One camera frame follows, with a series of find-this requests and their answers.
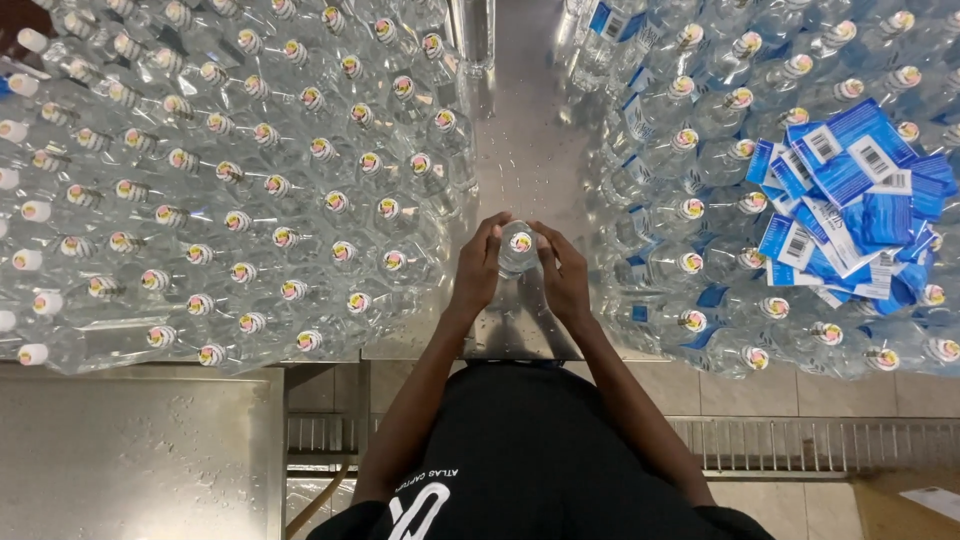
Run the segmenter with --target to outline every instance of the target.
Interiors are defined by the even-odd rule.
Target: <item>person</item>
[[[538,221],[529,225],[547,305],[596,386],[563,368],[513,362],[447,378],[493,297],[510,219],[483,220],[460,250],[449,306],[372,437],[350,507],[308,540],[772,539],[716,505],[697,460],[591,315],[586,260]]]

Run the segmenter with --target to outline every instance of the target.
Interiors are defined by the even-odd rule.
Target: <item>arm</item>
[[[509,212],[483,220],[474,237],[460,250],[450,304],[371,438],[360,464],[351,505],[388,502],[420,457],[453,360],[463,350],[473,320],[496,291],[500,228],[509,220]]]
[[[537,254],[543,265],[547,304],[583,352],[607,411],[627,442],[690,504],[716,505],[699,463],[590,314],[587,261],[562,234],[537,221],[530,222],[530,226],[540,233]]]

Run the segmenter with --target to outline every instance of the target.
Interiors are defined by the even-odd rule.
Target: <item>person's left hand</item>
[[[499,277],[501,227],[510,222],[512,214],[502,211],[480,222],[473,238],[460,249],[457,277],[448,309],[473,319],[493,299]]]

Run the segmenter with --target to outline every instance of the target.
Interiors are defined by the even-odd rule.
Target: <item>person's right hand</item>
[[[568,329],[570,325],[591,317],[590,293],[587,286],[587,260],[564,236],[539,221],[528,221],[540,234],[537,255],[543,265],[546,303]]]

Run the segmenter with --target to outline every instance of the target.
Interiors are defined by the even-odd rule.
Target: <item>black t-shirt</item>
[[[691,507],[647,469],[589,382],[560,368],[471,366],[447,382],[420,465],[390,503],[352,506],[307,539],[772,540],[746,514]]]

